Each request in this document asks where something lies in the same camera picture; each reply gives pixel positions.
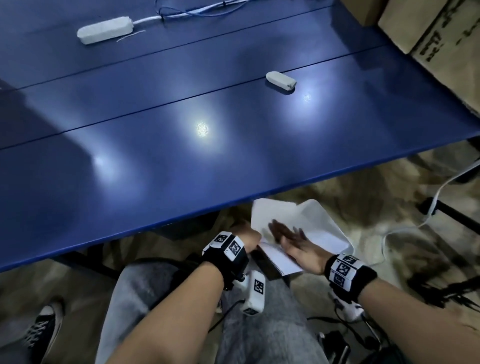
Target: black wristband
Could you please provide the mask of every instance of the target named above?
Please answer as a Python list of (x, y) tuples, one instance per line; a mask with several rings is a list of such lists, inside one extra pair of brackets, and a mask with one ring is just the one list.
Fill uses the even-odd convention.
[(339, 254), (328, 259), (325, 276), (340, 299), (347, 303), (358, 303), (360, 293), (377, 278), (377, 272), (354, 256)]
[(222, 273), (224, 289), (231, 290), (234, 280), (243, 280), (249, 259), (243, 242), (231, 232), (222, 231), (205, 248), (203, 262), (210, 262)]

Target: paper sheet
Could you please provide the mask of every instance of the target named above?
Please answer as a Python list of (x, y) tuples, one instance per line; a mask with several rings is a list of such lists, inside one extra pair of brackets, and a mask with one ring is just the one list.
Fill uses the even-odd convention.
[(302, 228), (307, 238), (334, 254), (353, 253), (353, 247), (342, 230), (316, 200), (307, 200), (300, 205), (260, 198), (253, 202), (252, 228), (262, 234), (260, 248), (275, 265), (277, 270), (286, 276), (301, 272), (298, 266), (275, 240), (268, 228), (273, 219), (284, 223), (289, 229)]

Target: forearm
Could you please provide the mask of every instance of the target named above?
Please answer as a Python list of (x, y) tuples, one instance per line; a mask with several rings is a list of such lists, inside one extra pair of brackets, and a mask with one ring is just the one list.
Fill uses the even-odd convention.
[(480, 358), (480, 338), (469, 328), (381, 279), (363, 289), (359, 303), (414, 364), (466, 364)]
[(223, 286), (220, 271), (202, 263), (133, 329), (108, 364), (195, 363)]

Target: person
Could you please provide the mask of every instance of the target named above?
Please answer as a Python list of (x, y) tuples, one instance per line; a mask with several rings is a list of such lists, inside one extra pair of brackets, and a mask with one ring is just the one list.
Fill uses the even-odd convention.
[(63, 300), (52, 299), (20, 340), (0, 348), (0, 364), (42, 364), (57, 338), (63, 315)]
[[(307, 272), (332, 275), (334, 268), (342, 271), (339, 259), (347, 257), (357, 270), (355, 277), (362, 276), (365, 282), (351, 297), (414, 364), (474, 363), (480, 358), (479, 338), (445, 311), (377, 278), (354, 257), (327, 252), (310, 242), (302, 230), (290, 231), (277, 221), (269, 227), (283, 250)], [(249, 225), (230, 231), (241, 239), (246, 253), (260, 242), (260, 234)], [(245, 271), (255, 268), (250, 262)], [(208, 259), (172, 285), (180, 271), (170, 263), (155, 261), (123, 270), (105, 318), (96, 364), (197, 362), (218, 301), (225, 312), (241, 294), (236, 288), (223, 292), (224, 272)], [(362, 286), (355, 277), (350, 293), (355, 285)], [(326, 364), (328, 360), (292, 292), (277, 279), (266, 281), (261, 314), (247, 316), (233, 310), (225, 317), (216, 363)]]

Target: cardboard box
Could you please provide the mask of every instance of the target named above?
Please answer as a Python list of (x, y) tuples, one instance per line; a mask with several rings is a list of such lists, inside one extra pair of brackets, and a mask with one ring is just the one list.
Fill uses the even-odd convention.
[(377, 24), (387, 0), (341, 0), (362, 26)]
[(480, 0), (390, 0), (378, 24), (480, 113)]

